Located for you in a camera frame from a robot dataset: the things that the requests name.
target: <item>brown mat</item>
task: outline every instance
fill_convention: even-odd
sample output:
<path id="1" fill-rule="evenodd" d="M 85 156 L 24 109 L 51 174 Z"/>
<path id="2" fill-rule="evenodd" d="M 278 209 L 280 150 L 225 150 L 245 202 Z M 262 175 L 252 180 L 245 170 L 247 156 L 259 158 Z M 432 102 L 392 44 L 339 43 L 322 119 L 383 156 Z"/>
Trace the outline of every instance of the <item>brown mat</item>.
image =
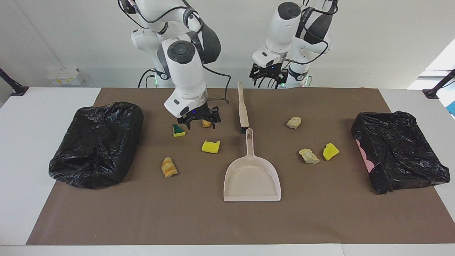
<path id="1" fill-rule="evenodd" d="M 231 104 L 216 103 L 222 123 L 215 130 L 193 122 L 180 138 L 172 136 L 176 120 L 163 107 L 171 91 L 101 90 L 96 106 L 129 101 L 144 112 L 134 163 L 123 183 L 106 189 L 56 182 L 28 245 L 455 243 L 454 222 L 434 188 L 373 193 L 350 128 L 360 111 L 389 111 L 378 90 L 245 90 L 255 153 L 277 169 L 283 197 L 242 203 L 223 201 L 226 170 L 245 155 L 237 90 L 229 90 Z M 303 120 L 297 130 L 285 126 L 293 116 Z M 203 153 L 204 140 L 220 140 L 220 152 Z M 326 162 L 329 142 L 341 153 Z M 304 164 L 302 148 L 321 163 Z M 163 177 L 165 157 L 179 175 Z"/>

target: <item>black plastic bag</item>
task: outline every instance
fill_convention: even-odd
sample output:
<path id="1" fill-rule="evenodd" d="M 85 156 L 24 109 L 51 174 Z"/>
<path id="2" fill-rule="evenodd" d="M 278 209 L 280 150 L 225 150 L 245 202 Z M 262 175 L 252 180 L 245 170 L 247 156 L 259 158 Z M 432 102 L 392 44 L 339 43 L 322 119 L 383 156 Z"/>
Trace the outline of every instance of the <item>black plastic bag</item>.
<path id="1" fill-rule="evenodd" d="M 144 115 L 128 102 L 79 109 L 54 158 L 49 176 L 96 189 L 120 183 L 136 153 Z"/>
<path id="2" fill-rule="evenodd" d="M 381 194 L 450 181 L 449 169 L 438 160 L 409 113 L 362 112 L 351 133 L 364 151 L 371 185 Z"/>

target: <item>black pole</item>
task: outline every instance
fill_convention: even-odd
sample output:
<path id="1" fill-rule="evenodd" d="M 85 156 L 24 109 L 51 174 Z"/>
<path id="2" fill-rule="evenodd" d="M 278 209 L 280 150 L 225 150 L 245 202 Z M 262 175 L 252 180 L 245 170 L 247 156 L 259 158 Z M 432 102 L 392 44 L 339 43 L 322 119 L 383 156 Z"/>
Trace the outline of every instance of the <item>black pole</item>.
<path id="1" fill-rule="evenodd" d="M 28 90 L 28 86 L 22 86 L 18 82 L 14 81 L 1 68 L 0 68 L 0 77 L 3 78 L 3 80 L 11 86 L 11 88 L 13 88 L 14 92 L 11 94 L 11 96 L 22 96 Z"/>
<path id="2" fill-rule="evenodd" d="M 424 92 L 425 96 L 428 99 L 439 99 L 438 96 L 436 96 L 436 93 L 438 92 L 438 90 L 441 89 L 444 85 L 446 85 L 454 77 L 455 77 L 455 69 L 452 70 L 446 77 L 444 77 L 433 89 L 422 90 L 422 91 Z"/>

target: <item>beige dustpan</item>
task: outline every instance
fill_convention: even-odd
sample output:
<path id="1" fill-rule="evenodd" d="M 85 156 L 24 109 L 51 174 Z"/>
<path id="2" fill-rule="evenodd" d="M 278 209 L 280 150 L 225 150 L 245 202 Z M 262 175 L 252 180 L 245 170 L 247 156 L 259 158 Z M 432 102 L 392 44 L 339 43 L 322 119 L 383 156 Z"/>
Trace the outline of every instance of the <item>beige dustpan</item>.
<path id="1" fill-rule="evenodd" d="M 252 129 L 247 129 L 246 137 L 247 155 L 232 162 L 224 177 L 224 201 L 280 201 L 277 171 L 254 155 Z"/>

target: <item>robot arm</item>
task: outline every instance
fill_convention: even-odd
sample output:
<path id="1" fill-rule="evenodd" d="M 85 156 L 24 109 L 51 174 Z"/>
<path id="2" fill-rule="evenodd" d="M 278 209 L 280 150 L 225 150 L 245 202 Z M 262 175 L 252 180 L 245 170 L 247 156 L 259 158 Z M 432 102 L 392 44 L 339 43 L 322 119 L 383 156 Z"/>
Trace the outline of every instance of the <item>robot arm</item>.
<path id="1" fill-rule="evenodd" d="M 190 128 L 192 120 L 219 123 L 218 108 L 208 108 L 202 65 L 214 62 L 221 44 L 199 14 L 185 0 L 120 0 L 124 10 L 138 14 L 145 29 L 131 39 L 140 50 L 151 53 L 158 84 L 175 84 L 164 106 L 179 123 Z M 172 22 L 183 22 L 189 32 L 177 35 Z"/>
<path id="2" fill-rule="evenodd" d="M 263 77 L 274 79 L 276 88 L 278 84 L 295 87 L 302 83 L 310 62 L 332 48 L 329 27 L 332 15 L 338 10 L 337 4 L 338 0 L 306 0 L 303 10 L 292 2 L 280 4 L 273 16 L 265 45 L 253 54 L 255 64 L 250 78 L 254 84 Z M 310 52 L 319 56 L 311 60 Z M 293 63 L 289 69 L 282 69 L 288 54 L 294 59 Z"/>

